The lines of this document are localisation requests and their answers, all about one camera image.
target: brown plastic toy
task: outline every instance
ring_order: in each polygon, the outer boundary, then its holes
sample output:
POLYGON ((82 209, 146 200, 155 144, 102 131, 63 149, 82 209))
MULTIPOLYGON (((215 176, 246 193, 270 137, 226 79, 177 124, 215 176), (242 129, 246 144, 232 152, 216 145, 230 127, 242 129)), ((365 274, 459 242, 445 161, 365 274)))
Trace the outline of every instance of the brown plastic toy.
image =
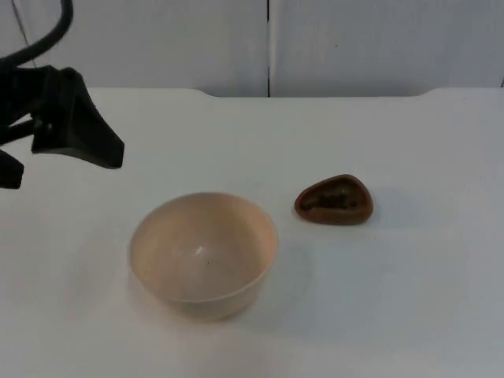
POLYGON ((294 208, 310 222, 322 224, 360 224, 372 214, 368 189, 352 175, 339 175, 305 189, 294 208))

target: black cable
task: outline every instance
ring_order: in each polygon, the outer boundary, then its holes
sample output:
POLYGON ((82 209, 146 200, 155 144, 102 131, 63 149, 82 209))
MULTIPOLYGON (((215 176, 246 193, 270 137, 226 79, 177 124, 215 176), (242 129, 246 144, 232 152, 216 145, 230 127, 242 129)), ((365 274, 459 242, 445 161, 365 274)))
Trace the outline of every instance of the black cable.
POLYGON ((30 136, 35 130, 35 121, 26 120, 19 124, 14 124, 8 128, 0 129, 0 146, 30 136))
POLYGON ((12 69, 32 61, 59 42, 69 30, 73 19, 72 0, 61 0, 61 16, 56 26, 45 37, 16 53, 0 58, 0 70, 12 69))

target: bowl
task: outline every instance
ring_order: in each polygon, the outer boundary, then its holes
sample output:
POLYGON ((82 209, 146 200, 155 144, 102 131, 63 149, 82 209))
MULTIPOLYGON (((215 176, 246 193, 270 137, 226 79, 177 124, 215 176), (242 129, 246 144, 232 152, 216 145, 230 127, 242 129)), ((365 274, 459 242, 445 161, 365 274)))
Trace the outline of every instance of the bowl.
POLYGON ((277 247, 275 226, 257 205, 197 193, 147 215, 133 235, 130 263, 143 286, 177 313, 213 321, 256 298, 277 247))

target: white backdrop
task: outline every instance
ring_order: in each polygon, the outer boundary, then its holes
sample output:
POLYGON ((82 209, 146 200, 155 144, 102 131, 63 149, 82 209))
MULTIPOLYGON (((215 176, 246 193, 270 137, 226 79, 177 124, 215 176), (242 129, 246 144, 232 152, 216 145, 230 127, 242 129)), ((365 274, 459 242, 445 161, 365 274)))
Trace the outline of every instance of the white backdrop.
POLYGON ((274 96, 498 87, 503 0, 270 0, 274 96))
MULTIPOLYGON (((60 0, 16 0, 34 40, 60 0)), ((417 95, 498 87, 504 1, 74 0, 61 44, 37 62, 92 87, 189 87, 220 96, 417 95)), ((0 1, 0 51, 22 43, 0 1)))
POLYGON ((10 1, 0 1, 0 57, 24 46, 23 35, 17 27, 10 1))
MULTIPOLYGON (((20 0, 29 35, 54 26, 60 0, 20 0)), ((92 87, 267 93, 266 4, 256 0, 74 0, 60 46, 38 60, 72 66, 92 87)))

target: white tabletop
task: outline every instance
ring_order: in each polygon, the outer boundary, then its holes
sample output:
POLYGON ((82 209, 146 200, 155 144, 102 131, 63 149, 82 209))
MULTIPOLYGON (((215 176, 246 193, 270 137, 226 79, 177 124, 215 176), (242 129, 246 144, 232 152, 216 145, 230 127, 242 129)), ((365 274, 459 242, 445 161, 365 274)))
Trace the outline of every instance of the white tabletop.
POLYGON ((91 94, 126 144, 122 169, 6 147, 26 169, 0 191, 2 376, 502 376, 504 91, 91 94), (340 173, 369 188, 368 223, 292 213, 340 173), (260 298, 216 324, 166 313, 128 271, 142 217, 196 191, 256 202, 280 237, 260 298))

